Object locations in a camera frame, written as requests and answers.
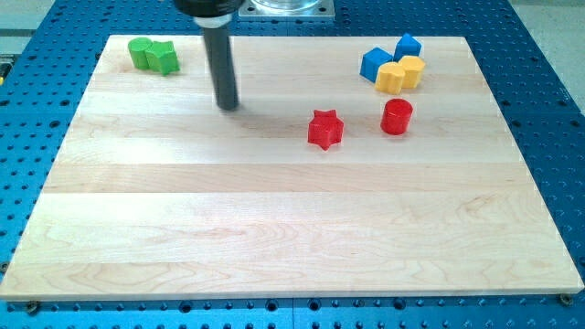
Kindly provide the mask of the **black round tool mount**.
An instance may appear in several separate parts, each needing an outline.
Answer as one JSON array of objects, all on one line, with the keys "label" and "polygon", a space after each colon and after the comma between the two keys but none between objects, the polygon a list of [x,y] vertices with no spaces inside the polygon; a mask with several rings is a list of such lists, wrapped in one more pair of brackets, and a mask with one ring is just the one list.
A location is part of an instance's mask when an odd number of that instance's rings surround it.
[{"label": "black round tool mount", "polygon": [[175,8],[202,28],[220,28],[227,25],[243,0],[174,0]]}]

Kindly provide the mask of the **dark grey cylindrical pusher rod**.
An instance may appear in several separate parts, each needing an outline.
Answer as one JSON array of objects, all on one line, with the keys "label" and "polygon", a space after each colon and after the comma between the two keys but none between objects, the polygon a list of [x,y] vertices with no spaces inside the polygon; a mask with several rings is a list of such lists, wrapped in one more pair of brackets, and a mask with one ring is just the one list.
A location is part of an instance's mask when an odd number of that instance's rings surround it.
[{"label": "dark grey cylindrical pusher rod", "polygon": [[239,95],[227,26],[202,28],[217,106],[224,111],[239,106]]}]

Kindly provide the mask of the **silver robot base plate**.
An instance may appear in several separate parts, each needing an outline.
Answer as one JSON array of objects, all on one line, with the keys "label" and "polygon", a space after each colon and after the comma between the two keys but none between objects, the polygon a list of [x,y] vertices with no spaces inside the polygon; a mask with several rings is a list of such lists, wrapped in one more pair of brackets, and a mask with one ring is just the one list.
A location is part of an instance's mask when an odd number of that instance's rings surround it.
[{"label": "silver robot base plate", "polygon": [[245,0],[239,9],[245,21],[267,19],[333,20],[334,0]]}]

